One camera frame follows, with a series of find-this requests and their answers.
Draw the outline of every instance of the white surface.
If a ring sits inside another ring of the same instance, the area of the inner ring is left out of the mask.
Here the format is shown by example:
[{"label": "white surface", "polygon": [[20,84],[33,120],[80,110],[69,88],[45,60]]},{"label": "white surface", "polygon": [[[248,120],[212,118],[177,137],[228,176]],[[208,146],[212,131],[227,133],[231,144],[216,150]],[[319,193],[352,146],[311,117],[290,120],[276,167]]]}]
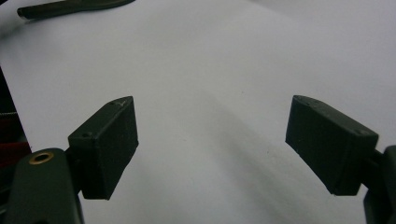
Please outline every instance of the white surface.
[{"label": "white surface", "polygon": [[138,0],[26,22],[0,6],[0,64],[33,150],[135,100],[140,146],[86,223],[364,223],[284,143],[293,94],[395,144],[396,3]]}]

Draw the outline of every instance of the screw hole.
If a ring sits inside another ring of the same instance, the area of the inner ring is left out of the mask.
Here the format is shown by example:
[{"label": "screw hole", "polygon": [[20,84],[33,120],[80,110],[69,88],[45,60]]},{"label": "screw hole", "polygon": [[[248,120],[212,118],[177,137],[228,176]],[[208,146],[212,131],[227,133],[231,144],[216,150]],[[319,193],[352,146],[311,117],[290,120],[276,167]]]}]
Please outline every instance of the screw hole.
[{"label": "screw hole", "polygon": [[33,156],[30,160],[29,163],[32,165],[38,165],[41,163],[44,163],[46,161],[50,161],[53,158],[53,153],[52,152],[42,152],[39,154],[36,154]]},{"label": "screw hole", "polygon": [[91,136],[92,136],[92,133],[84,133],[84,134],[82,134],[81,136],[82,136],[82,137],[91,137]]},{"label": "screw hole", "polygon": [[362,134],[362,135],[369,134],[368,132],[366,132],[364,130],[359,130],[359,129],[355,130],[355,133]]}]

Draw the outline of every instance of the red object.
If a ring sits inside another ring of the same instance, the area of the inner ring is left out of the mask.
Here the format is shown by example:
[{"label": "red object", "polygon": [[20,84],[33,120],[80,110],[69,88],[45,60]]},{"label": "red object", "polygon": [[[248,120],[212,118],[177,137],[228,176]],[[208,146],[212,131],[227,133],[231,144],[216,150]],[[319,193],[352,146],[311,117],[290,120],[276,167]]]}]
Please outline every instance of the red object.
[{"label": "red object", "polygon": [[31,153],[32,150],[27,142],[0,144],[0,168],[17,163]]},{"label": "red object", "polygon": [[17,115],[0,119],[0,144],[16,142],[23,130]]}]

